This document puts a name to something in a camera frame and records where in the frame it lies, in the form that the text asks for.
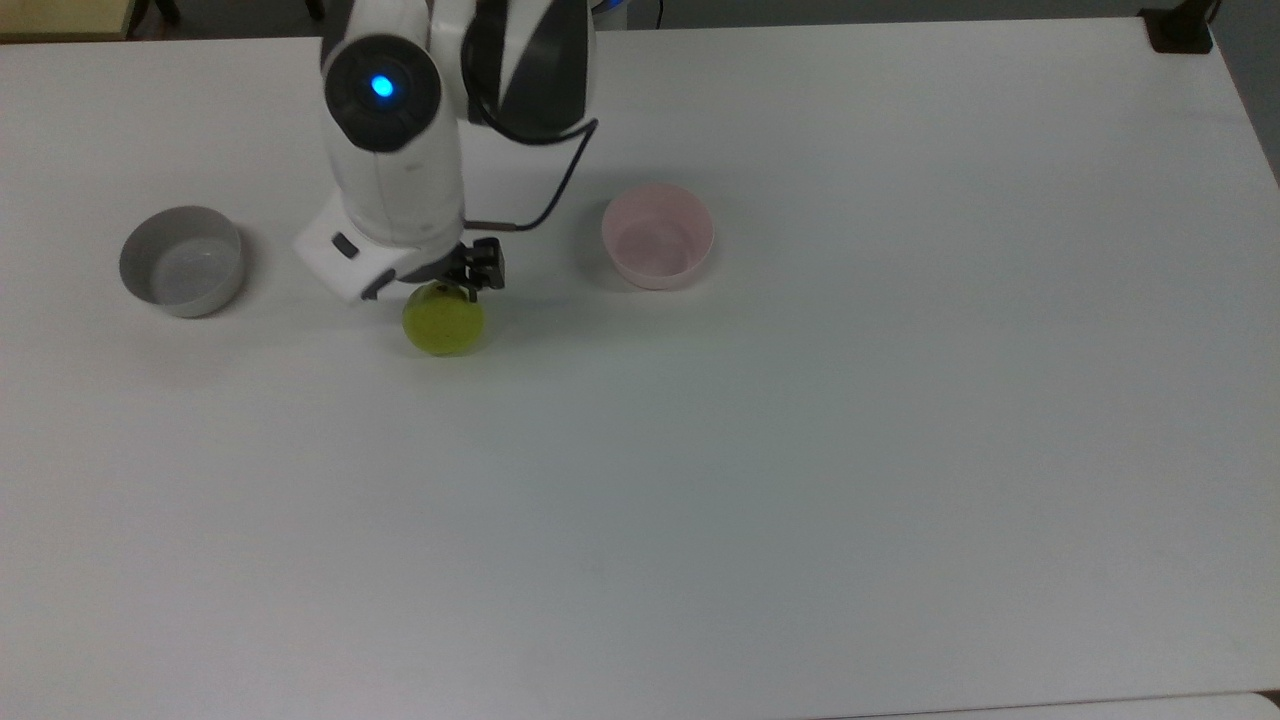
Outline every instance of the green ball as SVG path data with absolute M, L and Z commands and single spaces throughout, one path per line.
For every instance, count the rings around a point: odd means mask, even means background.
M 425 284 L 413 291 L 401 315 L 404 336 L 431 355 L 466 352 L 484 329 L 484 310 L 462 288 Z

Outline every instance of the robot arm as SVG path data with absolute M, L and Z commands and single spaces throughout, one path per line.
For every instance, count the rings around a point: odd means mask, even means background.
M 348 301 L 393 281 L 502 287 L 497 240 L 460 242 L 458 120 L 529 143 L 582 135 L 563 133 L 585 115 L 593 49 L 582 0 L 357 0 L 323 61 L 337 188 L 298 255 Z

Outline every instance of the white table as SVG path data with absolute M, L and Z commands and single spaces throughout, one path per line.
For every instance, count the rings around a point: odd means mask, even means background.
M 1280 192 L 1137 19 L 609 33 L 602 129 L 438 360 L 289 250 L 312 40 L 0 47 L 0 702 L 778 719 L 1280 685 Z M 468 133 L 475 217 L 568 149 Z M 710 274 L 632 292 L 663 179 Z M 253 242 L 177 320 L 151 213 Z
M 900 715 L 906 720 L 1280 720 L 1258 694 L 1175 697 Z

